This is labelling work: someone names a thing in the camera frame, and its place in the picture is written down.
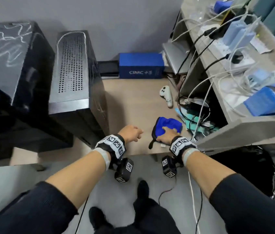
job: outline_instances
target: black shoe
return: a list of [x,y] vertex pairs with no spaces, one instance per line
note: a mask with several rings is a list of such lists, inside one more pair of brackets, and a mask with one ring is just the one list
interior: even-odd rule
[[148,198],[149,196],[149,187],[146,181],[142,180],[137,186],[137,197],[138,198]]
[[102,226],[113,226],[106,220],[106,217],[101,209],[98,207],[91,207],[89,210],[89,219],[94,231],[98,230]]

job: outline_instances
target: black wrist strap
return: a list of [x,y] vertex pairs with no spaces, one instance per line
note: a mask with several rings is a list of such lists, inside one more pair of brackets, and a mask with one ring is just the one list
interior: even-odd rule
[[170,151],[178,157],[179,155],[182,156],[182,153],[188,148],[196,148],[196,146],[187,138],[178,135],[172,140]]
[[104,149],[110,153],[112,158],[115,157],[116,159],[120,159],[126,151],[124,139],[119,134],[106,136],[104,139],[100,140],[95,147]]

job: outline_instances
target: computer case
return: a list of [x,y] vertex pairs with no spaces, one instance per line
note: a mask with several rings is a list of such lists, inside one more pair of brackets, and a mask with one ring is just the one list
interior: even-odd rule
[[94,147],[109,134],[104,85],[88,31],[58,36],[49,114]]
[[54,55],[37,23],[0,23],[0,148],[73,145],[73,135],[48,115]]

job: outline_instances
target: hand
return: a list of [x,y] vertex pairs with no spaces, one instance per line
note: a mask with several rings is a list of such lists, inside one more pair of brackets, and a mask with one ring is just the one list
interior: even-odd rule
[[125,144],[127,144],[132,141],[137,142],[141,138],[143,132],[144,131],[139,129],[137,126],[128,125],[122,128],[118,134],[124,138]]
[[165,130],[165,133],[157,137],[156,140],[159,142],[163,142],[164,144],[171,145],[174,137],[176,137],[177,135],[180,135],[180,133],[178,133],[176,129],[172,130],[166,126],[164,126],[163,129]]

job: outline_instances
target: black sleeve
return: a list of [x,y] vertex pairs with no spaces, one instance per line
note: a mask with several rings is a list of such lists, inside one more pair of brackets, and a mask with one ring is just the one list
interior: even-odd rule
[[209,198],[229,234],[275,233],[275,200],[240,174],[221,181]]
[[0,215],[0,234],[60,234],[76,214],[76,207],[66,196],[54,186],[40,182]]

